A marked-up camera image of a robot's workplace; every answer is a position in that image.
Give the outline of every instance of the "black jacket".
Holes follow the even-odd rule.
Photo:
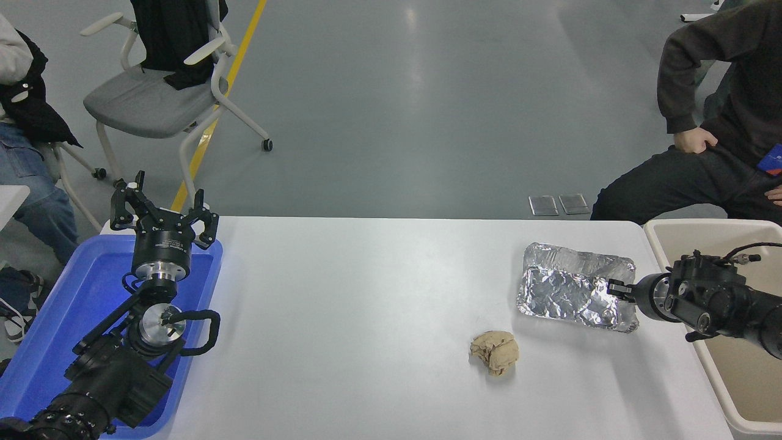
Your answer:
[[[730,96],[701,127],[754,167],[782,143],[782,0],[757,0],[688,24],[662,50],[658,103],[668,133],[695,128],[695,69],[701,60],[736,67]]]
[[[131,0],[131,4],[146,49],[142,67],[173,71],[164,79],[177,90],[205,83],[212,74],[211,57],[195,66],[183,61],[209,41],[206,0]],[[221,21],[227,13],[225,1],[220,0]]]
[[[0,104],[31,142],[68,142],[81,146],[70,132],[68,124],[46,103],[46,84],[41,74],[48,58],[25,34],[19,32],[19,35],[30,48],[33,63],[22,81],[13,85],[0,85]],[[28,92],[27,98],[18,103],[11,101],[22,92]]]

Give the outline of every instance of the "blue jeans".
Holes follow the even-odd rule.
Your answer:
[[[30,188],[13,217],[50,246],[65,265],[77,246],[74,210],[65,191],[54,186],[43,156],[12,124],[0,123],[0,185]]]

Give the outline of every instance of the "hand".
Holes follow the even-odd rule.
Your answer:
[[[771,189],[770,191],[766,191],[764,195],[774,202],[775,205],[782,206],[782,185],[779,185],[777,188]]]
[[[684,153],[703,153],[708,148],[707,144],[716,146],[717,138],[700,127],[673,135],[673,145]]]

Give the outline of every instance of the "white table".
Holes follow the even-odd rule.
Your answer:
[[[217,346],[156,438],[731,439],[680,324],[522,316],[533,241],[657,272],[625,222],[221,218]],[[511,331],[490,377],[472,338]]]
[[[30,194],[30,188],[24,185],[0,185],[0,229],[13,217],[16,209]]]

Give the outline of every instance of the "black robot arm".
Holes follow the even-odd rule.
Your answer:
[[[190,273],[192,245],[206,249],[214,243],[219,216],[203,203],[202,189],[194,208],[182,215],[156,207],[143,185],[140,171],[135,182],[119,182],[111,199],[111,228],[136,232],[126,276],[138,281],[122,279],[131,296],[76,344],[77,358],[65,372],[68,388],[29,421],[0,419],[0,440],[95,439],[113,433],[115,418],[136,427],[170,389],[166,371],[177,356],[201,355],[215,345],[220,315],[183,312],[170,302],[177,282]],[[196,237],[192,225],[198,221],[204,231]],[[185,322],[195,320],[210,321],[208,341],[185,348]]]
[[[673,264],[669,273],[645,276],[637,284],[611,280],[609,292],[638,306],[646,316],[661,321],[682,322],[694,331],[689,342],[720,334],[739,337],[782,359],[782,297],[752,289],[737,273],[736,264],[759,261],[759,255],[738,254],[753,243],[725,257],[693,251]]]

